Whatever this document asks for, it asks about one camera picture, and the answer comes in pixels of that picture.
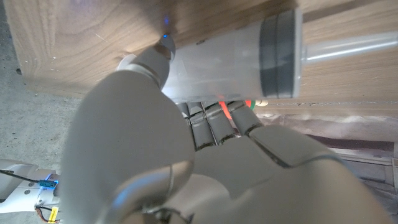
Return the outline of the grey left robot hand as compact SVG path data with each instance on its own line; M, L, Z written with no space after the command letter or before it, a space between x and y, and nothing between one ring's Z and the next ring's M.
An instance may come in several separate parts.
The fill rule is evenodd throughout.
M81 102L62 158L65 223L390 223L331 150L266 126L242 101L199 146L162 93L175 44L163 36Z

